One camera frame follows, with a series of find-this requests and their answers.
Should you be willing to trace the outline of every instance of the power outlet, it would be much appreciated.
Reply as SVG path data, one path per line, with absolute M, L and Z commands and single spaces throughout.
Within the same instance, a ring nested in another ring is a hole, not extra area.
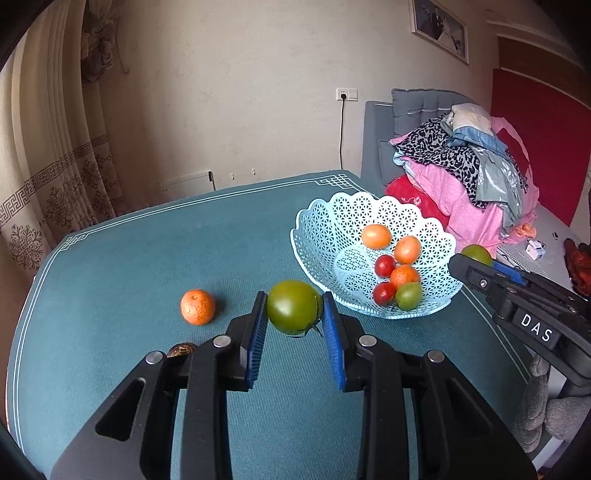
M 357 88 L 337 88 L 336 89 L 336 99 L 342 100 L 340 97 L 342 94 L 345 94 L 345 100 L 349 102 L 356 102 L 357 101 Z

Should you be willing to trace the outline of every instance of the pile of clothes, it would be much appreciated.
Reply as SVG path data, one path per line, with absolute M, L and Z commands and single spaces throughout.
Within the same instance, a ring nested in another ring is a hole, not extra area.
M 456 251 L 480 244 L 494 257 L 500 243 L 520 243 L 532 231 L 540 191 L 525 145 L 504 118 L 463 103 L 390 143 L 406 176 L 386 195 L 439 219 Z

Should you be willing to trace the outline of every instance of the green tomato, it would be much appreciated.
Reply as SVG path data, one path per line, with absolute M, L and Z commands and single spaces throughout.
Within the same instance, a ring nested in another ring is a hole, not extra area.
M 403 283 L 396 291 L 395 299 L 398 308 L 408 312 L 417 308 L 423 298 L 423 288 L 420 283 Z
M 492 267 L 492 257 L 486 248 L 481 245 L 473 244 L 468 245 L 462 249 L 462 255 L 466 255 L 480 263 L 484 263 L 489 267 Z
M 311 285 L 284 280 L 267 296 L 267 317 L 277 330 L 287 335 L 306 334 L 322 317 L 322 296 Z

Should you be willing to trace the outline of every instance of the red headboard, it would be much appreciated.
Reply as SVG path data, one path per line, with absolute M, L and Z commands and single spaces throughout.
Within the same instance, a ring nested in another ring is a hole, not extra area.
M 515 127 L 530 154 L 540 203 L 570 225 L 589 165 L 591 110 L 552 87 L 495 70 L 491 115 Z

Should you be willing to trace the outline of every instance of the small box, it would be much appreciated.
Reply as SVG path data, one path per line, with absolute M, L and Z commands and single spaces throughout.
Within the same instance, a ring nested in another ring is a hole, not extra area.
M 539 240 L 529 240 L 527 242 L 525 251 L 532 260 L 538 260 L 539 258 L 542 258 L 546 253 L 544 243 L 540 242 Z

